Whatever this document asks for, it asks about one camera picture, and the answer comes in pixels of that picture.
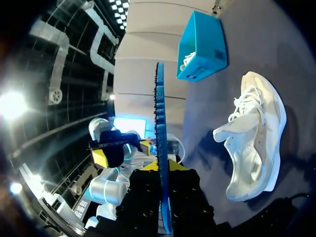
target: ceiling duct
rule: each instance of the ceiling duct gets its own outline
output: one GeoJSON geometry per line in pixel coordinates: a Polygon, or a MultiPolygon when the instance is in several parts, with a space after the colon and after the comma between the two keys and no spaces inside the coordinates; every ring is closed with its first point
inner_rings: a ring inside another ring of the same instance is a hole
{"type": "Polygon", "coordinates": [[[42,38],[59,46],[50,79],[50,96],[48,102],[49,105],[59,104],[62,100],[60,84],[70,45],[69,38],[64,32],[41,20],[35,22],[31,28],[30,35],[42,38]]]}

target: white sneaker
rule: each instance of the white sneaker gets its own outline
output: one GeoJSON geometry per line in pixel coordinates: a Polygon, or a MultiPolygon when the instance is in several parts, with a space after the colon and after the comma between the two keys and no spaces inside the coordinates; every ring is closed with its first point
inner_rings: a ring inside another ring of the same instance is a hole
{"type": "Polygon", "coordinates": [[[241,80],[241,96],[227,124],[213,131],[233,161],[227,198],[246,201],[275,187],[280,168],[280,139],[286,113],[280,96],[263,76],[248,72],[241,80]]]}

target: black cable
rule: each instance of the black cable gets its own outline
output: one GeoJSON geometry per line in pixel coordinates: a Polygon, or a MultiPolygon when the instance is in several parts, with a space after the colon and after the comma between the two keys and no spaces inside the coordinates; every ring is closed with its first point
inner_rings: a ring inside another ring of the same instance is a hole
{"type": "Polygon", "coordinates": [[[291,200],[294,200],[294,199],[300,198],[300,197],[309,198],[310,195],[309,195],[308,193],[300,193],[300,194],[296,194],[296,195],[290,197],[290,199],[291,199],[291,200]]]}
{"type": "Polygon", "coordinates": [[[52,228],[52,229],[54,229],[57,232],[61,232],[60,229],[57,226],[53,226],[53,225],[43,226],[43,229],[47,229],[47,228],[52,228]]]}

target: ceiling pipe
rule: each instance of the ceiling pipe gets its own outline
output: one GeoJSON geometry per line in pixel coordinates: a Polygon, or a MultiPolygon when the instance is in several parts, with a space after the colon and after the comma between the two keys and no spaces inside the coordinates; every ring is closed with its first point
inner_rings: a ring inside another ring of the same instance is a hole
{"type": "Polygon", "coordinates": [[[106,60],[105,58],[103,58],[100,54],[98,54],[98,48],[100,46],[103,35],[106,35],[108,39],[114,45],[117,45],[119,43],[119,39],[115,38],[115,36],[110,31],[110,29],[106,25],[104,25],[103,20],[98,15],[98,13],[93,9],[93,7],[94,7],[94,2],[89,1],[83,4],[82,9],[85,11],[86,14],[88,14],[88,16],[91,17],[91,19],[99,27],[98,32],[96,33],[93,43],[91,45],[90,58],[91,58],[91,61],[95,65],[105,70],[104,76],[103,76],[103,83],[102,83],[101,100],[108,100],[108,93],[107,93],[108,76],[109,76],[109,73],[114,74],[114,65],[110,63],[108,60],[106,60]]]}
{"type": "MultiPolygon", "coordinates": [[[[69,38],[68,36],[60,31],[59,29],[49,25],[46,22],[38,20],[35,22],[33,27],[31,28],[30,35],[42,38],[47,40],[53,44],[59,46],[58,53],[56,55],[55,63],[53,66],[53,72],[50,78],[50,85],[49,85],[49,94],[57,91],[62,96],[62,92],[60,90],[61,78],[65,66],[66,57],[69,50],[69,38]]],[[[57,102],[53,100],[49,100],[49,105],[59,104],[61,101],[58,100],[57,102]]]]}

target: sign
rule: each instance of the sign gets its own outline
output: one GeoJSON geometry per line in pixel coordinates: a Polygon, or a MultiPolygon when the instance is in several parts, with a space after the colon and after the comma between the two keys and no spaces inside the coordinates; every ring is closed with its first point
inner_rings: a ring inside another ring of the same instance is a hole
{"type": "Polygon", "coordinates": [[[74,213],[80,220],[83,220],[83,217],[85,213],[87,212],[90,203],[91,201],[89,199],[82,197],[80,202],[75,207],[74,213]]]}

